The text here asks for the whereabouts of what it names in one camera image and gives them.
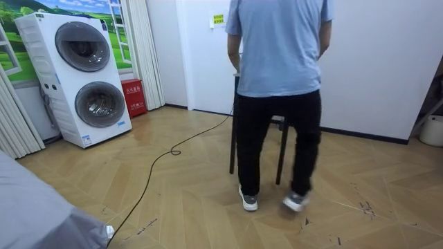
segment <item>wooden floor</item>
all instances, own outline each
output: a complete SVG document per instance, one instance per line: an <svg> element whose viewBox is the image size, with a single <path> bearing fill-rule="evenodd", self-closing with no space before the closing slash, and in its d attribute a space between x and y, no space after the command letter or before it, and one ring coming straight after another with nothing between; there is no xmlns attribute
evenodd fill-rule
<svg viewBox="0 0 443 249"><path fill-rule="evenodd" d="M64 141L19 162L72 204L118 227L145 186L150 165L170 147L224 116L162 108L133 130L83 150ZM310 206L294 215L287 191L295 134L283 184L274 184L281 133L269 129L262 153L259 210L243 211L228 173L229 119L156 164L140 205L110 248L290 249L443 248L443 149L323 134Z"/></svg>

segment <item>sneaker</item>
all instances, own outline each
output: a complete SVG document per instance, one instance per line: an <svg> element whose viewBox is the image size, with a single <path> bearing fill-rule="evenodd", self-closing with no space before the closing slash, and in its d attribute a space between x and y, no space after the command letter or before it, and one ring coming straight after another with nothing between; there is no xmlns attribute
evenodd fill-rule
<svg viewBox="0 0 443 249"><path fill-rule="evenodd" d="M283 200L288 208L292 209L294 212L302 212L305 206L309 203L308 195L299 196L295 192L291 191L286 198Z"/></svg>
<svg viewBox="0 0 443 249"><path fill-rule="evenodd" d="M243 208L246 211L252 212L258 209L257 196L247 196L242 192L242 186L238 187L238 192L243 199Z"/></svg>

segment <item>white curtain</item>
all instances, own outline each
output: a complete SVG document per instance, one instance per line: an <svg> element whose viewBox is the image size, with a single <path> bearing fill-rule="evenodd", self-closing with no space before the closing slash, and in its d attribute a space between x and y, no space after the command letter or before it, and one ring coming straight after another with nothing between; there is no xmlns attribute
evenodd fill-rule
<svg viewBox="0 0 443 249"><path fill-rule="evenodd" d="M5 71L0 67L0 149L12 158L44 149Z"/></svg>
<svg viewBox="0 0 443 249"><path fill-rule="evenodd" d="M121 5L134 77L142 80L147 109L162 107L165 98L146 1L122 0Z"/></svg>

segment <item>round door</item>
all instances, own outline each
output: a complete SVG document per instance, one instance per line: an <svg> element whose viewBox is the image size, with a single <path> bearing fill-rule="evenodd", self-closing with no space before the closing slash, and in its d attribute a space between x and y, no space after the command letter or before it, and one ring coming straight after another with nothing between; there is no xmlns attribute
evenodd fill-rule
<svg viewBox="0 0 443 249"><path fill-rule="evenodd" d="M104 68L111 53L100 31L79 21L63 24L58 29L55 46L67 64L83 72Z"/></svg>
<svg viewBox="0 0 443 249"><path fill-rule="evenodd" d="M78 116L93 127L108 127L117 123L125 112L125 97L115 86L92 82L83 86L75 97Z"/></svg>

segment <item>red box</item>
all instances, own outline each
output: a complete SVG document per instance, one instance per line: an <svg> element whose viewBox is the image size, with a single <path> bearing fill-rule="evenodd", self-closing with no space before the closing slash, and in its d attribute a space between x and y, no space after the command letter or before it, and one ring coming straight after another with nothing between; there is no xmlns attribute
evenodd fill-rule
<svg viewBox="0 0 443 249"><path fill-rule="evenodd" d="M132 119L137 115L147 113L141 80L123 80L122 87L129 117Z"/></svg>

